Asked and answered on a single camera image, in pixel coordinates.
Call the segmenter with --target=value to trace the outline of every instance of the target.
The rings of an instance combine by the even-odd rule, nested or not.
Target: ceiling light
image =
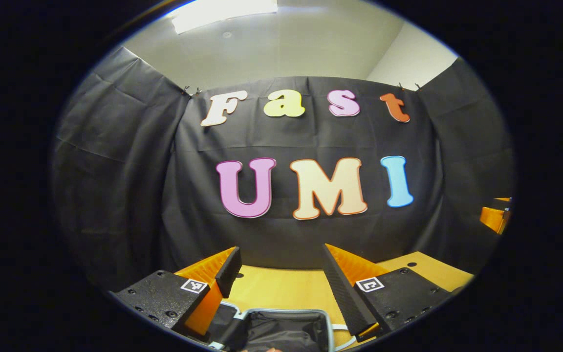
[[[228,18],[276,12],[277,0],[195,0],[166,16],[180,34]]]

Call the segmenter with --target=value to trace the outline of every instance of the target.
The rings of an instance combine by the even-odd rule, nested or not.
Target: white wall
[[[409,90],[417,90],[447,69],[457,55],[411,23],[404,22],[397,38],[366,78]]]

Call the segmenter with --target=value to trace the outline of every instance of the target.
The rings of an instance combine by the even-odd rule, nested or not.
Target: foam letter
[[[384,94],[379,97],[379,100],[382,102],[386,102],[386,106],[388,107],[388,111],[390,115],[397,120],[398,122],[409,122],[410,116],[408,114],[404,114],[401,111],[401,107],[404,106],[403,100],[397,99],[395,94],[388,93]]]
[[[201,121],[201,126],[206,127],[224,123],[227,118],[223,116],[223,110],[227,110],[228,114],[233,113],[238,106],[237,99],[244,100],[246,96],[246,91],[241,90],[210,97],[212,105],[210,105],[210,109],[208,110],[208,116],[205,117],[205,120]]]
[[[237,161],[222,162],[217,165],[221,178],[221,202],[225,210],[240,218],[263,216],[271,207],[271,170],[277,162],[271,158],[257,158],[249,163],[255,171],[255,202],[241,202],[238,196],[238,172],[242,163]]]
[[[310,220],[317,218],[320,211],[314,207],[314,198],[319,201],[324,212],[330,216],[342,198],[338,212],[342,215],[359,214],[368,209],[362,199],[360,187],[360,166],[357,158],[338,160],[331,180],[327,178],[319,163],[304,159],[290,163],[290,169],[297,173],[299,181],[299,208],[292,213],[295,219]]]
[[[405,158],[402,156],[386,156],[382,158],[382,166],[388,172],[390,181],[390,199],[388,205],[393,208],[405,207],[414,201],[407,189],[407,179],[405,178]]]
[[[305,108],[301,106],[301,93],[292,89],[282,89],[268,94],[268,100],[271,102],[264,105],[264,113],[270,117],[301,116],[305,112]]]
[[[331,103],[329,111],[335,116],[356,116],[360,105],[352,99],[355,99],[355,94],[350,90],[332,90],[327,94],[327,101]]]

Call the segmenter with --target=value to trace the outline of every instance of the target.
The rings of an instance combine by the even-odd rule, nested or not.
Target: wooden table
[[[409,267],[449,292],[466,285],[473,277],[421,252],[377,264],[393,271],[407,267],[408,263],[416,263]],[[345,323],[322,270],[269,269],[243,265],[240,273],[244,276],[236,279],[230,298],[224,301],[236,305],[241,311],[251,308],[322,309],[328,312],[331,323]],[[346,343],[350,338],[347,331],[334,332],[336,346]]]

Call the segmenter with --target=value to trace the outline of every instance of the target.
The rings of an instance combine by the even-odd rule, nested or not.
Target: black cloth
[[[268,94],[302,94],[299,117],[269,117]],[[338,117],[327,93],[353,91],[361,111]],[[215,94],[248,98],[221,125],[201,127]],[[408,123],[389,116],[379,97],[405,103]],[[420,91],[376,82],[288,77],[204,91],[190,98],[124,48],[82,82],[63,113],[53,157],[58,218],[78,262],[94,282],[121,290],[157,269],[177,270],[238,245],[243,263],[319,268],[323,242],[370,261],[420,250],[472,273],[498,235],[479,222],[492,198],[512,195],[510,141],[500,111],[461,60]],[[385,156],[406,158],[413,203],[391,208]],[[237,160],[239,195],[255,199],[254,158],[277,161],[272,205],[255,219],[228,213],[218,163]],[[362,161],[368,210],[297,220],[297,174],[289,165],[316,160],[331,177],[340,158]]]

